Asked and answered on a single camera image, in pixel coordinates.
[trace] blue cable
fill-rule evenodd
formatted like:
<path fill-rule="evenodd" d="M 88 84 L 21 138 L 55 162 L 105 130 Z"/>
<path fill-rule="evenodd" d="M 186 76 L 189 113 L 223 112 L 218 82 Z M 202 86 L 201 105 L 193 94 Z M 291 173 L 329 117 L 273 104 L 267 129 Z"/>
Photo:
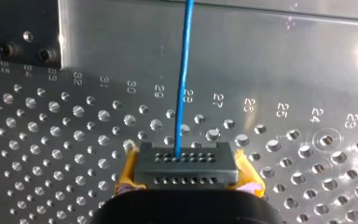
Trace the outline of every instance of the blue cable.
<path fill-rule="evenodd" d="M 187 0 L 185 27 L 183 30 L 182 43 L 182 61 L 179 76 L 178 98 L 176 102 L 176 122 L 175 122 L 175 157 L 179 158 L 181 155 L 181 126 L 183 120 L 184 96 L 186 89 L 187 68 L 188 68 L 188 54 L 190 52 L 190 34 L 191 21 L 193 19 L 194 0 Z"/>

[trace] blue wire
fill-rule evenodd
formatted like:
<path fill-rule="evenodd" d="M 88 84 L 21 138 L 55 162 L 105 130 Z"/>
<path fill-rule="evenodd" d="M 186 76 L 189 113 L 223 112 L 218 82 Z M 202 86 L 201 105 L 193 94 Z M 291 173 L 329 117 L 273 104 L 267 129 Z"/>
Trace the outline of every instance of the blue wire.
<path fill-rule="evenodd" d="M 179 76 L 178 98 L 176 102 L 176 122 L 175 122 L 175 157 L 181 154 L 181 126 L 183 120 L 184 96 L 186 89 L 188 54 L 190 52 L 191 21 L 193 19 L 194 0 L 187 0 L 185 27 L 183 30 L 182 61 Z"/>

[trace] printed number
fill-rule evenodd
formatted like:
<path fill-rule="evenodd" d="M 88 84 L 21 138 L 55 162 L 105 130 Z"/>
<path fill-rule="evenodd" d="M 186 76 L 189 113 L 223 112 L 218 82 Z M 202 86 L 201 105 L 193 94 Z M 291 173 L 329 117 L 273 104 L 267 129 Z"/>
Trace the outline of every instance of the printed number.
<path fill-rule="evenodd" d="M 109 77 L 100 77 L 100 81 L 101 81 L 100 87 L 104 87 L 104 88 L 108 87 L 107 84 L 109 83 Z"/>
<path fill-rule="evenodd" d="M 159 86 L 159 85 L 156 85 L 155 86 L 155 97 L 156 98 L 162 98 L 164 97 L 164 86 Z"/>
<path fill-rule="evenodd" d="M 4 74 L 10 74 L 10 69 L 8 68 L 9 64 L 8 62 L 1 62 L 1 72 Z"/>
<path fill-rule="evenodd" d="M 225 99 L 225 96 L 223 94 L 217 94 L 215 93 L 213 95 L 213 104 L 214 105 L 217 105 L 219 108 L 222 108 L 223 107 L 223 99 Z"/>
<path fill-rule="evenodd" d="M 313 108 L 312 109 L 312 119 L 310 120 L 310 122 L 312 123 L 319 123 L 321 122 L 320 120 L 320 116 L 324 113 L 323 109 L 318 109 L 318 108 Z"/>
<path fill-rule="evenodd" d="M 345 122 L 345 128 L 354 129 L 354 127 L 356 127 L 357 125 L 356 123 L 357 120 L 358 120 L 357 114 L 348 114 L 347 121 Z"/>
<path fill-rule="evenodd" d="M 49 73 L 49 75 L 48 75 L 48 80 L 49 81 L 57 81 L 57 79 L 58 79 L 57 76 L 56 76 L 57 69 L 49 68 L 48 73 Z"/>
<path fill-rule="evenodd" d="M 24 70 L 26 77 L 32 77 L 31 71 L 33 70 L 33 67 L 31 65 L 24 65 Z"/>
<path fill-rule="evenodd" d="M 83 85 L 83 74 L 78 73 L 78 72 L 74 72 L 74 85 L 76 86 L 81 86 Z"/>
<path fill-rule="evenodd" d="M 48 75 L 48 80 L 49 80 L 49 81 L 57 81 L 57 76 Z"/>
<path fill-rule="evenodd" d="M 183 101 L 185 103 L 192 103 L 193 95 L 194 95 L 194 92 L 192 90 L 185 90 L 185 96 L 183 97 Z"/>
<path fill-rule="evenodd" d="M 286 118 L 288 109 L 289 109 L 289 104 L 278 103 L 277 117 Z"/>
<path fill-rule="evenodd" d="M 136 89 L 135 89 L 136 82 L 135 81 L 131 81 L 131 80 L 127 81 L 127 86 L 128 86 L 127 93 L 131 93 L 131 94 L 136 93 Z"/>
<path fill-rule="evenodd" d="M 49 68 L 48 73 L 51 74 L 51 75 L 56 75 L 57 74 L 57 69 Z"/>
<path fill-rule="evenodd" d="M 243 108 L 245 113 L 251 114 L 255 110 L 255 99 L 245 99 L 245 107 Z"/>

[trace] perforated metal plate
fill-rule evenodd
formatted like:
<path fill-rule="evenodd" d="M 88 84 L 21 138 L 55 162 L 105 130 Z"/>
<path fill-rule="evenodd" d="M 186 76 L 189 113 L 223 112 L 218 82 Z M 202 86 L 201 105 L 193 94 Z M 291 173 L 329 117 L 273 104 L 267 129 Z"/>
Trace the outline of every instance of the perforated metal plate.
<path fill-rule="evenodd" d="M 66 69 L 0 62 L 0 223 L 86 223 L 124 147 L 173 143 L 183 5 L 60 4 Z M 184 147 L 244 149 L 286 223 L 358 223 L 358 21 L 197 6 L 190 59 Z"/>

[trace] metal surface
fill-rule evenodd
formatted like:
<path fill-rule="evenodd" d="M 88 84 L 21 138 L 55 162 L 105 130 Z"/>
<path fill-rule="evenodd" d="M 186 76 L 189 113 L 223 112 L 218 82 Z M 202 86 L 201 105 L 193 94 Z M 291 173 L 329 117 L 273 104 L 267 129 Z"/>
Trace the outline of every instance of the metal surface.
<path fill-rule="evenodd" d="M 185 2 L 184 0 L 164 1 Z M 199 0 L 197 3 L 358 19 L 358 1 L 351 0 Z"/>
<path fill-rule="evenodd" d="M 67 69 L 0 63 L 0 223 L 84 223 L 125 140 L 172 147 L 184 6 L 60 4 Z M 287 223 L 358 223 L 358 21 L 197 6 L 193 25 L 183 146 L 243 148 Z"/>
<path fill-rule="evenodd" d="M 2 61 L 61 68 L 58 0 L 0 0 Z"/>
<path fill-rule="evenodd" d="M 148 189 L 222 189 L 237 183 L 238 171 L 228 143 L 182 148 L 180 158 L 173 156 L 172 148 L 143 143 L 134 180 Z"/>

